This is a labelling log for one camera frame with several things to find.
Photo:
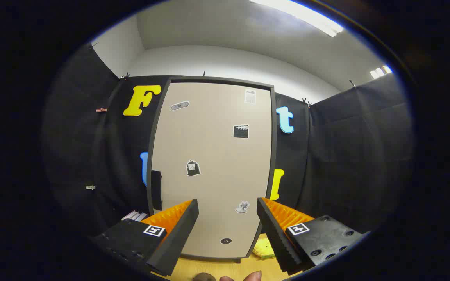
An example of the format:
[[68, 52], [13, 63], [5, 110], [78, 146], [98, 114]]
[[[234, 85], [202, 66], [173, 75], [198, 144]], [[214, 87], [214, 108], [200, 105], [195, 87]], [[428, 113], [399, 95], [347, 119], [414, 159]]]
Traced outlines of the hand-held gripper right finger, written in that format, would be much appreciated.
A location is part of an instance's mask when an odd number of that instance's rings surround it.
[[370, 234], [329, 215], [314, 218], [264, 197], [257, 200], [257, 215], [281, 270], [288, 274], [325, 263]]

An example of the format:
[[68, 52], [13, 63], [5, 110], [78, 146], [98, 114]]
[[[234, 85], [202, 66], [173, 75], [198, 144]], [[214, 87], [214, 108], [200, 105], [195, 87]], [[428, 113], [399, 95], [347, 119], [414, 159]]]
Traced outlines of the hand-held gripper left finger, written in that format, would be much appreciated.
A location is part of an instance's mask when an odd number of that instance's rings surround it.
[[170, 276], [198, 215], [198, 201], [188, 200], [139, 221], [126, 217], [92, 242], [140, 274]]

